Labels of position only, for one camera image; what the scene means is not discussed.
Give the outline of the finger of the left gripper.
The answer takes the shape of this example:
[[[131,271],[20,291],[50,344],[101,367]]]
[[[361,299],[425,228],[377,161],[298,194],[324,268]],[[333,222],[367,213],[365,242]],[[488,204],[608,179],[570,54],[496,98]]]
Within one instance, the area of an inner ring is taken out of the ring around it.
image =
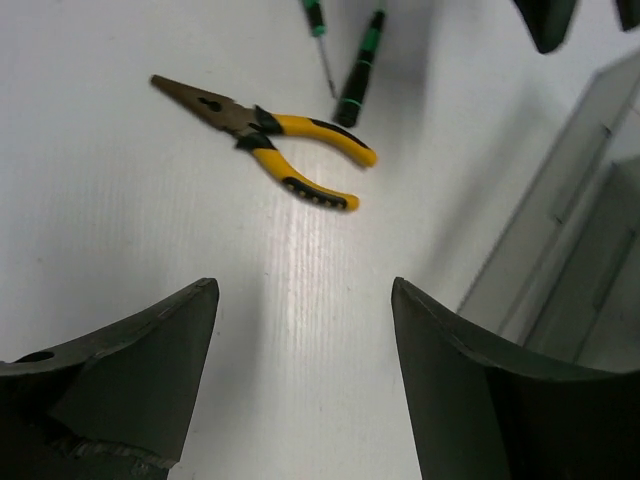
[[[616,0],[619,23],[622,31],[631,31],[640,24],[640,0]]]
[[[513,0],[536,50],[550,54],[565,41],[577,0]]]

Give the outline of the clear plastic drawer organizer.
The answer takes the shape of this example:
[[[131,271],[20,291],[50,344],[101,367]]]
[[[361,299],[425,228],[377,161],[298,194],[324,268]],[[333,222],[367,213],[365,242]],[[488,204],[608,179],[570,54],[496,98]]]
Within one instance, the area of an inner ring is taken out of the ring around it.
[[[639,57],[589,80],[459,314],[543,355],[639,366]]]

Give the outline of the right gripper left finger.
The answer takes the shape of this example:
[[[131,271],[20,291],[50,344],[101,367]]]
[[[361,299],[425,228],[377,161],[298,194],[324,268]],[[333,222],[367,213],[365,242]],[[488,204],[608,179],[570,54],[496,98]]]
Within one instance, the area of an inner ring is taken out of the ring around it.
[[[165,479],[180,461],[219,302],[202,278],[1,365],[4,479]]]

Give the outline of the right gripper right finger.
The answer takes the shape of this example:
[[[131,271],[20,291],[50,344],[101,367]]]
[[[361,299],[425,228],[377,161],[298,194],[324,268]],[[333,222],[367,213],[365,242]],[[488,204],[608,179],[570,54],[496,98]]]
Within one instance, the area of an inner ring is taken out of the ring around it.
[[[403,278],[391,303],[425,479],[635,479],[639,375],[534,353]]]

